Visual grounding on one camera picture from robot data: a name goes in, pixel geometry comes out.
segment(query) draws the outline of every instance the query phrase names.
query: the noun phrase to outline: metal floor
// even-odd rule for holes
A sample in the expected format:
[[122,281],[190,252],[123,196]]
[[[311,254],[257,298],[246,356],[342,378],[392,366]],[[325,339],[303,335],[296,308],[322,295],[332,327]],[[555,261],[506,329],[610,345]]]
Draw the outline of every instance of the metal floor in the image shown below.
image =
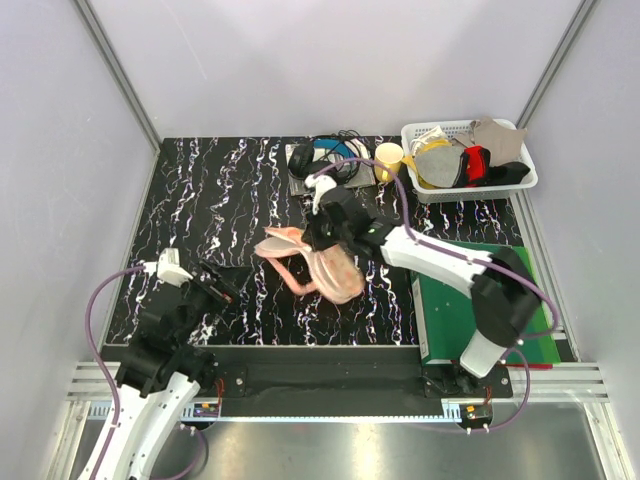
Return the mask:
[[[497,420],[514,408],[496,405]],[[87,422],[71,478],[77,478],[101,427],[102,422]],[[507,430],[488,436],[447,435],[397,424],[224,422],[205,434],[207,464],[185,478],[605,478],[585,413],[580,405],[572,404],[529,405]],[[166,478],[180,472],[191,462],[196,446],[195,438],[176,431],[165,445],[154,476]]]

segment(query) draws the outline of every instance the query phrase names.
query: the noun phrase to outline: yellow cup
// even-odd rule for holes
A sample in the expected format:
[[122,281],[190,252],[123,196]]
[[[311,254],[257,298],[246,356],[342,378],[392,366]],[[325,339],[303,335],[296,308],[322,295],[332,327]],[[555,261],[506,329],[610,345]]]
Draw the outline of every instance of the yellow cup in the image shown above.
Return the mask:
[[[395,143],[381,143],[376,148],[375,154],[376,160],[391,170],[393,173],[398,173],[400,171],[400,167],[402,166],[402,159],[404,158],[404,150],[400,145]],[[373,172],[376,175],[376,178],[381,183],[390,182],[393,180],[391,175],[389,175],[385,170],[380,167],[374,167]]]

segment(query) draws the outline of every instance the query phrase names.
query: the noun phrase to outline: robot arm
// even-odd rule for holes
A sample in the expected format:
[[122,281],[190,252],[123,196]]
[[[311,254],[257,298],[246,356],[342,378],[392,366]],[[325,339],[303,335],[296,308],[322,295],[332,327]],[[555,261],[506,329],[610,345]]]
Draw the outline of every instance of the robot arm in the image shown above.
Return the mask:
[[[496,263],[533,282],[513,250],[503,248],[496,254],[468,250],[415,230],[411,230],[412,238],[404,226],[383,217],[370,217],[344,187],[336,187],[322,176],[309,177],[308,186],[315,186],[314,181],[320,188],[316,188],[314,208],[303,235],[314,250],[341,243],[356,255],[427,275],[469,297],[477,330],[460,357],[460,365],[476,378],[485,377],[505,352],[516,345],[540,307],[539,297],[506,275],[471,261]],[[447,255],[443,250],[461,254],[462,258]]]
[[180,267],[176,249],[165,249],[157,263],[145,267],[160,281],[180,288],[183,301],[161,317],[141,315],[115,378],[118,425],[113,425],[112,408],[80,480],[150,478],[186,404],[200,390],[211,390],[216,380],[215,356],[189,345],[189,337],[205,313],[239,301],[241,284],[250,271],[201,262],[187,272]]

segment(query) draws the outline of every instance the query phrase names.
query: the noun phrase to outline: blue object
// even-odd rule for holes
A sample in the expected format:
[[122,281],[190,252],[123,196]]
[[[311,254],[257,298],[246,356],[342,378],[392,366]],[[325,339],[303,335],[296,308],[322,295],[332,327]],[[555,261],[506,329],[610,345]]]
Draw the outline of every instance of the blue object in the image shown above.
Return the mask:
[[333,150],[333,153],[342,155],[344,158],[355,158],[356,154],[352,152],[345,144],[339,140],[332,138],[320,138],[313,142],[313,148],[324,148],[325,150]]

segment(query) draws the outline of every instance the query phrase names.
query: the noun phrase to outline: black marble table surface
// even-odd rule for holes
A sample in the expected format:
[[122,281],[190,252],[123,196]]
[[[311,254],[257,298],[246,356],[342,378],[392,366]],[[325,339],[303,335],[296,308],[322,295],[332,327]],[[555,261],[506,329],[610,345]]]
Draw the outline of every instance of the black marble table surface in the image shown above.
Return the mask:
[[[192,341],[200,345],[413,345],[415,313],[408,273],[358,259],[363,295],[336,306],[318,294],[294,296],[273,268],[253,254],[264,227],[304,227],[310,197],[288,193],[285,145],[300,138],[166,139],[130,253],[131,265],[180,249],[182,264],[206,258],[220,265],[250,265],[238,311],[207,314]],[[399,137],[370,137],[370,146]],[[370,210],[399,218],[395,185],[356,191]],[[441,239],[522,245],[507,200],[419,204],[409,193],[412,226]],[[301,258],[288,261],[304,275]],[[176,288],[155,277],[125,279],[106,344],[123,345],[140,312],[177,302]]]

